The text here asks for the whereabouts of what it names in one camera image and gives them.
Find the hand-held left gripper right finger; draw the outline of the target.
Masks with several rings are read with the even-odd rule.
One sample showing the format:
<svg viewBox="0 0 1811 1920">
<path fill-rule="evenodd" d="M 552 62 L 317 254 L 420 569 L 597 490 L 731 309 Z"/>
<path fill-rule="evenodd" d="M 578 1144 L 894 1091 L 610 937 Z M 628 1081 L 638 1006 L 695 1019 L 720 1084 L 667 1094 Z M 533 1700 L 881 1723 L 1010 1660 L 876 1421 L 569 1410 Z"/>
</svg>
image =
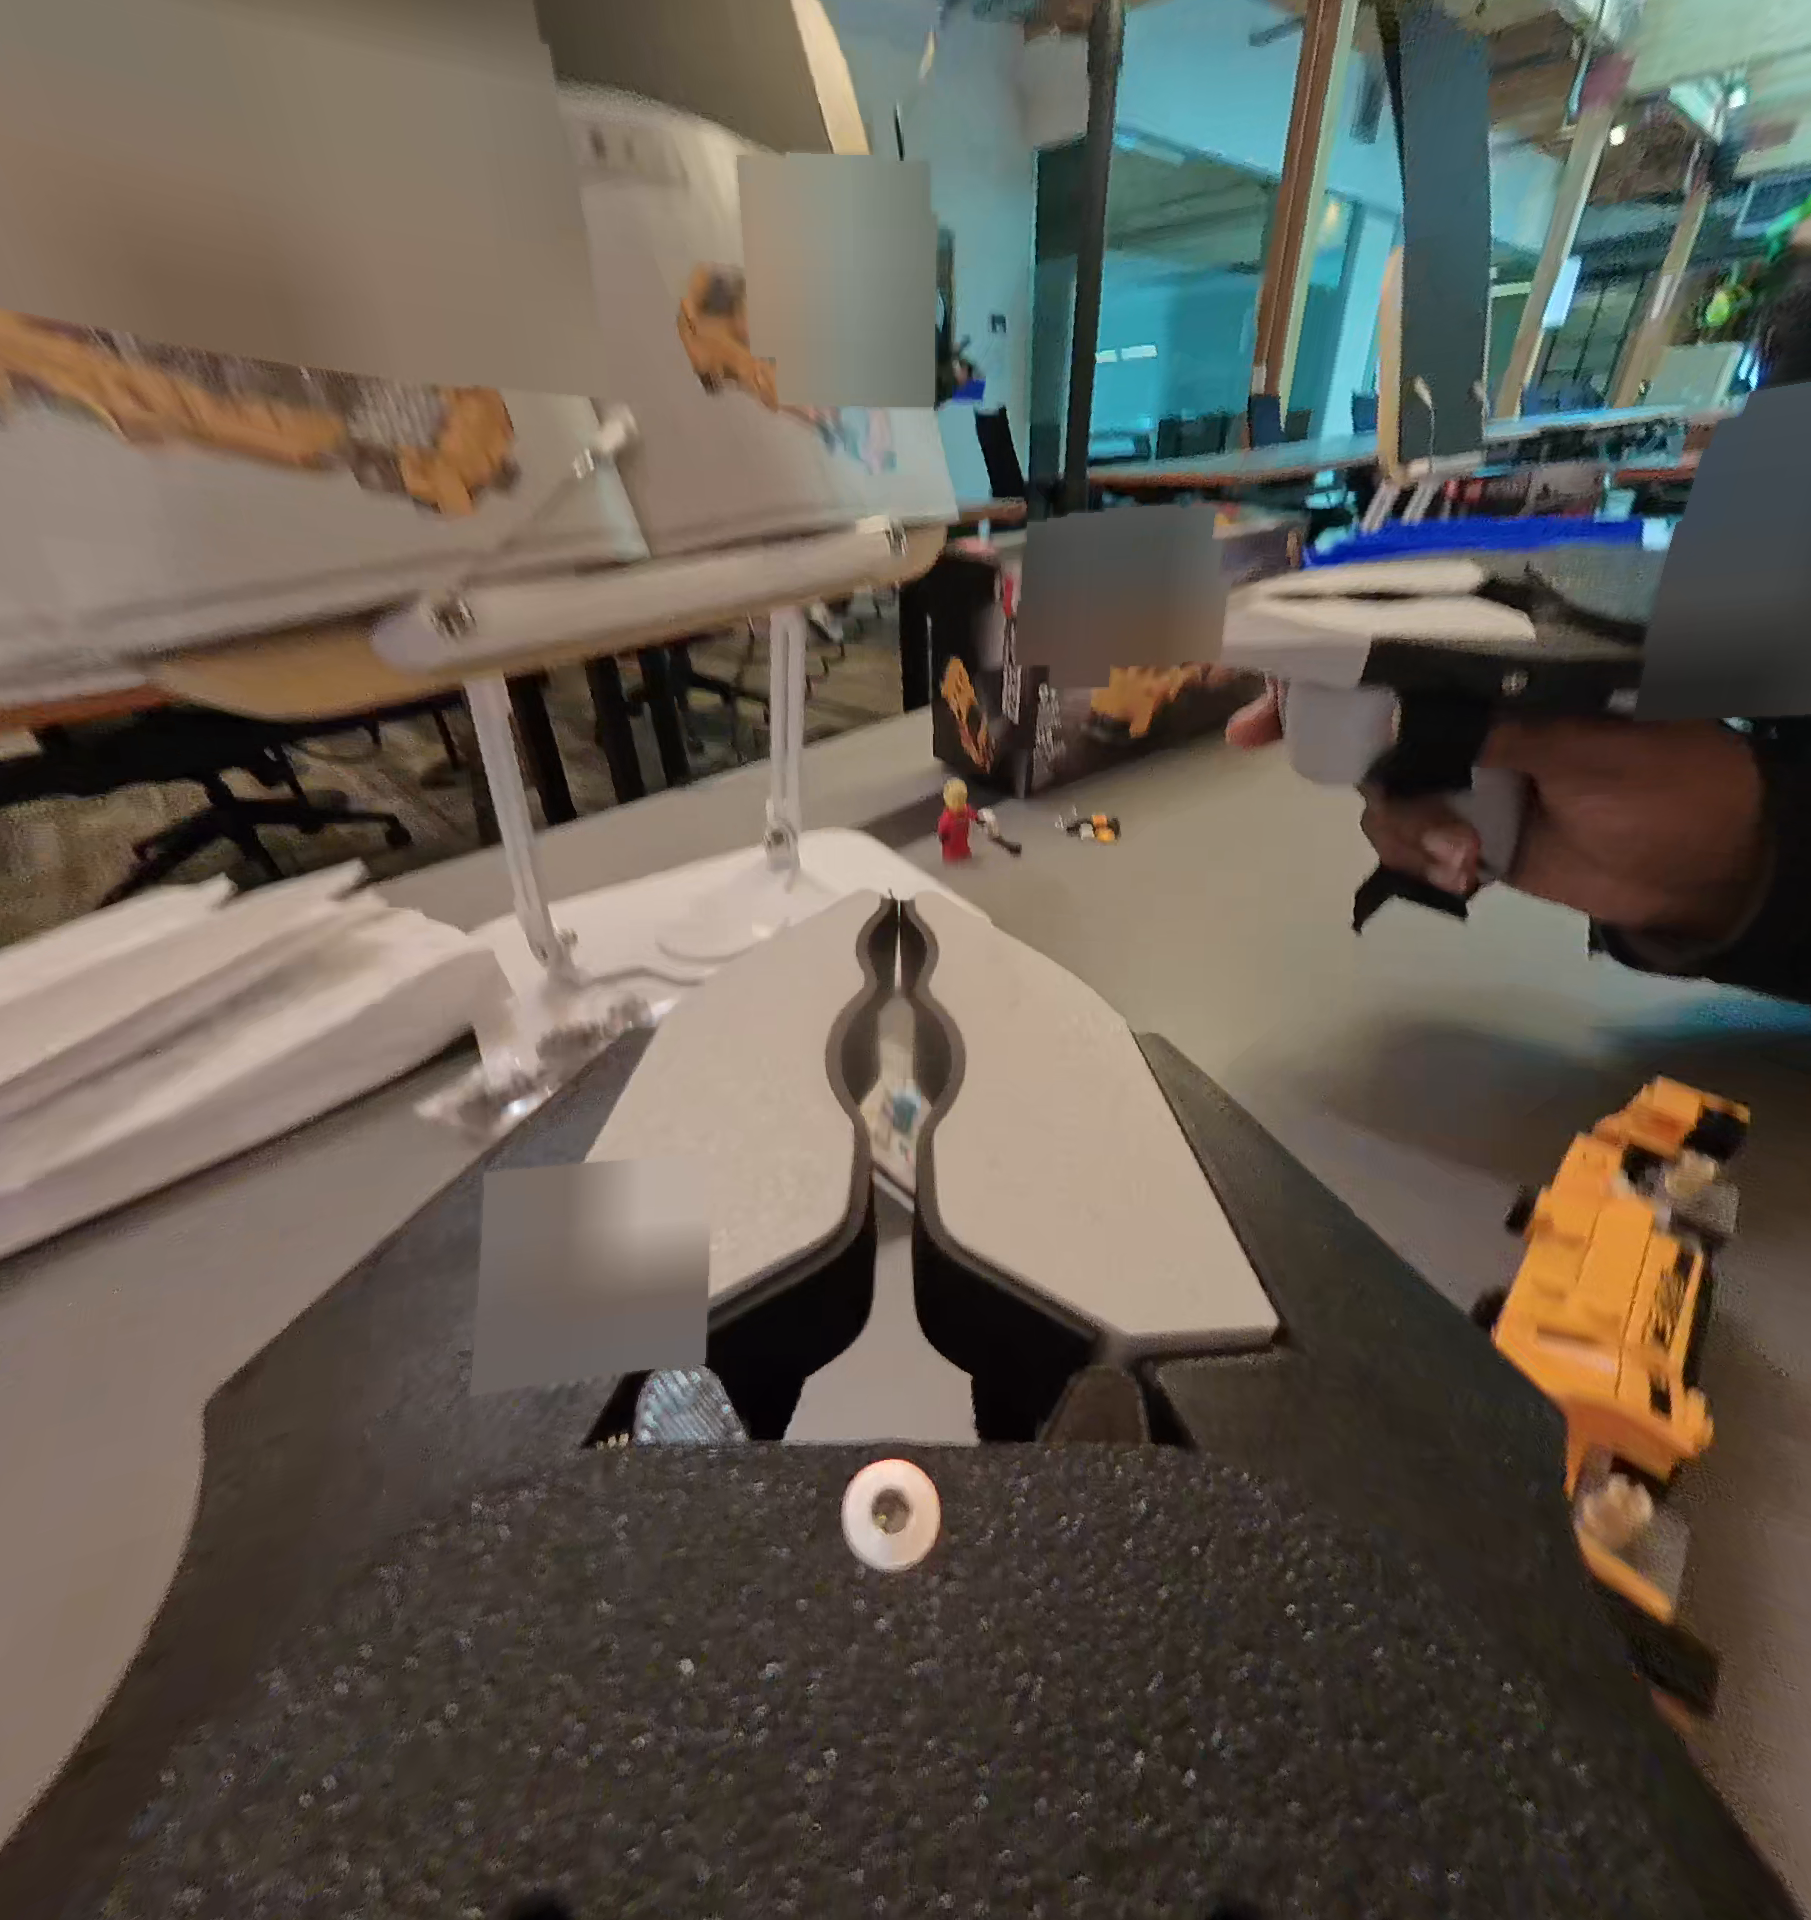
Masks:
<svg viewBox="0 0 1811 1920">
<path fill-rule="evenodd" d="M 918 1328 L 970 1386 L 983 1444 L 1042 1435 L 1071 1386 L 1265 1355 L 1282 1316 L 1119 1014 L 1082 975 L 972 913 L 902 908 L 902 989 L 927 1115 Z"/>
</svg>

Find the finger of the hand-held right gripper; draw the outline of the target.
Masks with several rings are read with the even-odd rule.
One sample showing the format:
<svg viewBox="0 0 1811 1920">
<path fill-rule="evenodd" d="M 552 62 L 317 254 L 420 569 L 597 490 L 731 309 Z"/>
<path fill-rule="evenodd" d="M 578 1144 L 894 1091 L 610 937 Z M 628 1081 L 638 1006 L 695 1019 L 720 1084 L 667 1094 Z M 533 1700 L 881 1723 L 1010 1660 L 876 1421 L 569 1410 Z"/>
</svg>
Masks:
<svg viewBox="0 0 1811 1920">
<path fill-rule="evenodd" d="M 1526 612 L 1478 594 L 1239 599 L 1227 612 L 1225 664 L 1282 682 L 1351 689 L 1388 645 L 1420 654 L 1524 657 L 1541 632 Z"/>
<path fill-rule="evenodd" d="M 1282 573 L 1267 594 L 1479 594 L 1491 569 L 1470 554 L 1395 554 Z"/>
</svg>

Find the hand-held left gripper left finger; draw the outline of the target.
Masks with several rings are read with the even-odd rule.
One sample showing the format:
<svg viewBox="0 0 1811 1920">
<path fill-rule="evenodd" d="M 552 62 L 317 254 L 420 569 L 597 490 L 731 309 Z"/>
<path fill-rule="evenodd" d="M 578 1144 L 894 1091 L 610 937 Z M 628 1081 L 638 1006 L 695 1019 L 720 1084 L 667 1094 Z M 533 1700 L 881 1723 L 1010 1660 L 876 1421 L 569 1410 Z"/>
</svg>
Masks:
<svg viewBox="0 0 1811 1920">
<path fill-rule="evenodd" d="M 706 1228 L 704 1365 L 752 1437 L 866 1331 L 879 1203 L 864 1089 L 899 899 L 854 892 L 727 961 L 657 1024 L 586 1163 Z"/>
</svg>

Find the small blue white sticker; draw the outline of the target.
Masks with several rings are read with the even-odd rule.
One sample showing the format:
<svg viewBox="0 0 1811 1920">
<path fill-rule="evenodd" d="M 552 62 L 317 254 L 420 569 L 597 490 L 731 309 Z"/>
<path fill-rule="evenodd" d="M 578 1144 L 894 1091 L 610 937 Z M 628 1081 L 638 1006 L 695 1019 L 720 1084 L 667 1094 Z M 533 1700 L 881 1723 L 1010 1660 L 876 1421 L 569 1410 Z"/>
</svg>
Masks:
<svg viewBox="0 0 1811 1920">
<path fill-rule="evenodd" d="M 913 1068 L 887 1070 L 862 1107 L 874 1173 L 903 1194 L 918 1191 L 918 1142 L 927 1097 Z"/>
</svg>

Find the yellow lego car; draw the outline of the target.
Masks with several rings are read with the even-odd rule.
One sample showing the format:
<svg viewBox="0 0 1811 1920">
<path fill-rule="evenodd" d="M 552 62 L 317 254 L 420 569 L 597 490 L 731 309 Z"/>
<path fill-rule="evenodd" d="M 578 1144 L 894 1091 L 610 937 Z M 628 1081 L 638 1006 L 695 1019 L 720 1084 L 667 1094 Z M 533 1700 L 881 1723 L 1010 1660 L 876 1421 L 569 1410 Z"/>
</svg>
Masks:
<svg viewBox="0 0 1811 1920">
<path fill-rule="evenodd" d="M 1472 1308 L 1561 1415 L 1574 1541 L 1639 1673 L 1685 1717 L 1714 1714 L 1720 1660 L 1685 1620 L 1671 1492 L 1716 1444 L 1706 1348 L 1750 1127 L 1732 1097 L 1643 1084 L 1572 1140 L 1551 1180 L 1517 1191 L 1516 1277 Z"/>
</svg>

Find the lego set box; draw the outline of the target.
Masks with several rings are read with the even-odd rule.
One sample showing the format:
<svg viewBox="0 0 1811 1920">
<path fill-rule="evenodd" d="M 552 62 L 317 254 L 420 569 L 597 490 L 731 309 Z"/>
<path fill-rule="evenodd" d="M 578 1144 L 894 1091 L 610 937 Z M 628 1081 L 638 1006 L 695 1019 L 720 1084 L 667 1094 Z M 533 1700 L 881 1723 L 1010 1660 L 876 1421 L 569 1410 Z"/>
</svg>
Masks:
<svg viewBox="0 0 1811 1920">
<path fill-rule="evenodd" d="M 934 754 L 974 801 L 1033 800 L 1212 737 L 1265 692 L 1225 664 L 1116 665 L 1103 685 L 1063 685 L 1022 660 L 1021 558 L 950 546 L 902 599 L 903 664 L 931 714 Z"/>
</svg>

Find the person's right hand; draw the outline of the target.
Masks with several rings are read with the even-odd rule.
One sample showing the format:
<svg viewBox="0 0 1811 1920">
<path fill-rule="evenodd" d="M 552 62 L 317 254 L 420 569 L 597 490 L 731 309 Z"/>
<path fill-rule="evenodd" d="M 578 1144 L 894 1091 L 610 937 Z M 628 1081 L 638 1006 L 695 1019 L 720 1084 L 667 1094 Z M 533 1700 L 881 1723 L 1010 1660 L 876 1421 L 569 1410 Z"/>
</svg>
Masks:
<svg viewBox="0 0 1811 1920">
<path fill-rule="evenodd" d="M 1488 880 L 1653 941 L 1729 941 L 1772 867 L 1754 738 L 1716 722 L 1513 718 L 1491 729 L 1483 770 L 1530 788 L 1517 852 L 1492 865 L 1440 800 L 1371 790 L 1362 828 L 1380 862 L 1450 894 Z"/>
</svg>

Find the blue plastic bin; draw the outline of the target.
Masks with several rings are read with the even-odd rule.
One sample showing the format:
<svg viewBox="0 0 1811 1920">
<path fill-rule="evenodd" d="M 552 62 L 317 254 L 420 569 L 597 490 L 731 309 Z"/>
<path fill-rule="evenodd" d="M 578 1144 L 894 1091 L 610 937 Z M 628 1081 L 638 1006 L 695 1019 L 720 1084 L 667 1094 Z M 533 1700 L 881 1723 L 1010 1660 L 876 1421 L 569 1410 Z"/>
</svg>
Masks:
<svg viewBox="0 0 1811 1920">
<path fill-rule="evenodd" d="M 1536 554 L 1554 546 L 1604 545 L 1661 553 L 1681 519 L 1674 515 L 1513 515 L 1397 519 L 1371 532 L 1348 532 L 1302 557 L 1302 568 L 1343 568 L 1403 558 Z"/>
</svg>

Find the clear bag of dark parts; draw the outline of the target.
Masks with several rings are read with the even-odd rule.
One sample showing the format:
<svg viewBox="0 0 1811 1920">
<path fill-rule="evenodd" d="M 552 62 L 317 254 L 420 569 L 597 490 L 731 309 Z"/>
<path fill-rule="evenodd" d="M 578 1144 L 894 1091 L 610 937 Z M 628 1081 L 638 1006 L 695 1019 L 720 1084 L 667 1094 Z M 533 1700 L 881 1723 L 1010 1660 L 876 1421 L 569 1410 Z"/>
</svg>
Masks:
<svg viewBox="0 0 1811 1920">
<path fill-rule="evenodd" d="M 621 1000 L 585 1021 L 562 1021 L 516 1040 L 414 1104 L 414 1117 L 463 1140 L 497 1142 L 548 1107 L 608 1050 L 653 1029 L 644 998 Z"/>
</svg>

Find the white paper bag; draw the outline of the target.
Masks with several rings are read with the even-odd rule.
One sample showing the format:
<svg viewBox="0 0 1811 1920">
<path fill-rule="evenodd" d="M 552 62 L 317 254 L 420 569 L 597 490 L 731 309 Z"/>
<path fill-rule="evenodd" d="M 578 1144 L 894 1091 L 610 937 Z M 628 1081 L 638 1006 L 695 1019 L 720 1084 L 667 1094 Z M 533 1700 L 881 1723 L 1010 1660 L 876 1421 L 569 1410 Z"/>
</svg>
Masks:
<svg viewBox="0 0 1811 1920">
<path fill-rule="evenodd" d="M 456 1034 L 505 989 L 486 942 L 369 892 L 362 862 L 246 892 L 228 879 L 154 886 L 0 948 L 0 1125 L 262 992 L 316 1011 L 331 989 L 384 1003 L 441 979 Z"/>
<path fill-rule="evenodd" d="M 0 1127 L 0 1260 L 335 1113 L 508 998 L 489 948 L 371 950 L 262 989 Z"/>
</svg>

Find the black chair base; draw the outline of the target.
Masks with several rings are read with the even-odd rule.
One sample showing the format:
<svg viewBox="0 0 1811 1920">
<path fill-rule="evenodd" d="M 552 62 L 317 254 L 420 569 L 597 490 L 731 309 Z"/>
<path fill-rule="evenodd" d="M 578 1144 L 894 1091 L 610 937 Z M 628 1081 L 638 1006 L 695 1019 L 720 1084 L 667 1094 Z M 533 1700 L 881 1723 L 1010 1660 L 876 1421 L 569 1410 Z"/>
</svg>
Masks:
<svg viewBox="0 0 1811 1920">
<path fill-rule="evenodd" d="M 99 899 L 115 906 L 171 879 L 198 852 L 231 842 L 266 880 L 286 877 L 263 838 L 266 828 L 380 828 L 391 852 L 414 844 L 410 826 L 392 812 L 355 804 L 319 804 L 304 784 L 293 754 L 309 738 L 335 733 L 371 733 L 379 722 L 271 722 L 214 711 L 168 709 L 127 726 L 111 746 L 113 761 L 132 783 L 191 783 L 204 795 L 196 814 L 135 844 L 124 879 Z"/>
</svg>

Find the open instruction booklet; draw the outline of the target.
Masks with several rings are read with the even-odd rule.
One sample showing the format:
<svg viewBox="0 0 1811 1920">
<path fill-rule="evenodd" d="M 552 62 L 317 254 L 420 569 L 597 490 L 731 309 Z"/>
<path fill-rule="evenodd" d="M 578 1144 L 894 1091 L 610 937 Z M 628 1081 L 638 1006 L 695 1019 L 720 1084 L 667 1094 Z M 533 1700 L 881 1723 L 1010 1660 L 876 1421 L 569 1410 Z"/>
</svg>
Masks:
<svg viewBox="0 0 1811 1920">
<path fill-rule="evenodd" d="M 613 298 L 608 398 L 295 370 L 0 309 L 0 708 L 438 588 L 957 515 L 931 410 L 797 409 L 752 352 L 750 144 L 594 85 L 562 85 L 559 115 Z"/>
</svg>

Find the grey desk with wooden edge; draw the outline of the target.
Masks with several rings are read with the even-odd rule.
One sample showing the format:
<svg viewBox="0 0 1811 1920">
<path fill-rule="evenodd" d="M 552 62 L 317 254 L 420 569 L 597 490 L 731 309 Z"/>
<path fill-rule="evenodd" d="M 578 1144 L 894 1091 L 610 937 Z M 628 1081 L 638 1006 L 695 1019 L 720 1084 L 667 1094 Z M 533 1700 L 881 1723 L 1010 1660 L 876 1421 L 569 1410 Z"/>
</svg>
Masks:
<svg viewBox="0 0 1811 1920">
<path fill-rule="evenodd" d="M 459 690 L 490 671 L 612 660 L 653 643 L 714 632 L 789 603 L 881 593 L 923 576 L 948 541 L 950 522 L 909 529 L 862 522 L 805 541 L 750 543 L 695 558 L 644 563 L 497 588 L 497 599 L 533 599 L 558 629 L 543 643 L 408 669 L 380 653 L 363 619 L 240 636 L 144 664 L 136 685 L 0 708 L 0 735 L 45 733 L 161 708 L 210 708 L 271 722 L 316 722 L 401 708 Z"/>
</svg>

